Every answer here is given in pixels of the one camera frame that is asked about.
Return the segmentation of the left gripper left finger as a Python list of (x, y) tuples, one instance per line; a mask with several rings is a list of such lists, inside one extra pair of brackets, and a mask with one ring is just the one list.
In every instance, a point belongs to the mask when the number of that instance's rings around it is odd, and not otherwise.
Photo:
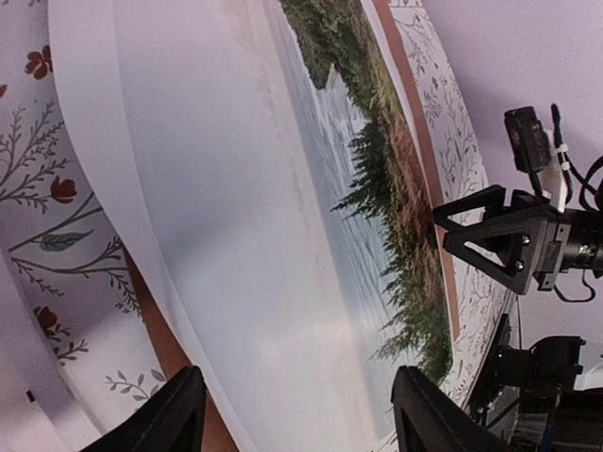
[(84, 452), (200, 452), (206, 385), (197, 366), (185, 366), (139, 410)]

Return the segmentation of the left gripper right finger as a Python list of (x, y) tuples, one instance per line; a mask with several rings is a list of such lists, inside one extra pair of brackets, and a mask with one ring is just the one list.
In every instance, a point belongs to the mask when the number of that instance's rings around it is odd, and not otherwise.
[(415, 366), (404, 365), (398, 369), (391, 402), (400, 451), (513, 449), (475, 423)]

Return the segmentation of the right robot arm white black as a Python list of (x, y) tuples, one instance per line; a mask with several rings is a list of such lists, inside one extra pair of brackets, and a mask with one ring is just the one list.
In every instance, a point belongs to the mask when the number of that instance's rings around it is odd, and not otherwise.
[(558, 292), (559, 274), (570, 269), (602, 276), (602, 189), (597, 208), (554, 207), (521, 189), (505, 203), (503, 186), (488, 186), (433, 209), (446, 233), (443, 248), (517, 295), (530, 282), (540, 291)]

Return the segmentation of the landscape photo print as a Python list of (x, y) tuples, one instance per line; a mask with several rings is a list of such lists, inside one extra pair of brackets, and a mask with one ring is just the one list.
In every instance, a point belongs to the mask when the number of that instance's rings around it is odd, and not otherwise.
[(280, 57), (274, 1), (52, 1), (76, 157), (242, 451), (394, 451)]

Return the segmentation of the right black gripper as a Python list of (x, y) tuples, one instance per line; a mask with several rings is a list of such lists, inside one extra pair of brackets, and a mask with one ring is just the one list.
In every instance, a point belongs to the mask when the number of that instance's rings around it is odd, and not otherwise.
[(480, 208), (500, 211), (505, 194), (503, 186), (492, 185), (435, 207), (434, 223), (446, 231), (444, 249), (517, 295), (527, 294), (531, 281), (540, 291), (550, 291), (558, 276), (568, 271), (568, 214), (525, 190), (515, 190), (503, 220), (464, 226), (452, 219)]

